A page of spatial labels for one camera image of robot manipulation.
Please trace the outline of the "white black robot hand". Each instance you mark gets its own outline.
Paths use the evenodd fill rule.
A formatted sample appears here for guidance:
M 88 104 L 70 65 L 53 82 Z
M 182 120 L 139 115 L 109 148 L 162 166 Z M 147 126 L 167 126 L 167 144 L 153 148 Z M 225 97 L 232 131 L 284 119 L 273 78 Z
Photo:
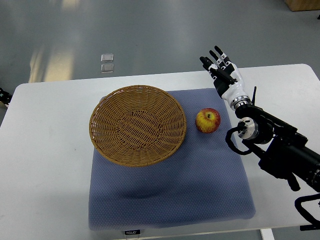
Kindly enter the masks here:
M 209 53 L 213 59 L 204 56 L 199 59 L 203 68 L 211 76 L 220 98 L 225 100 L 232 110 L 236 110 L 241 105 L 250 104 L 251 99 L 245 92 L 244 79 L 238 67 L 217 45 Z

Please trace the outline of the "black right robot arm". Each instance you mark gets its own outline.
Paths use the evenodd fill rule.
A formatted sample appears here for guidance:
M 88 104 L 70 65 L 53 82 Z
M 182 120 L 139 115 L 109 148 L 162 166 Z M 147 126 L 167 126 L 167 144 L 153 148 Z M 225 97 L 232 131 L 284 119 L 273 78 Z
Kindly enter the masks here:
M 320 155 L 306 147 L 308 139 L 297 128 L 256 106 L 248 96 L 234 99 L 231 107 L 239 118 L 225 137 L 232 151 L 242 156 L 255 154 L 263 171 L 287 180 L 295 192 L 300 190 L 297 178 L 320 190 Z

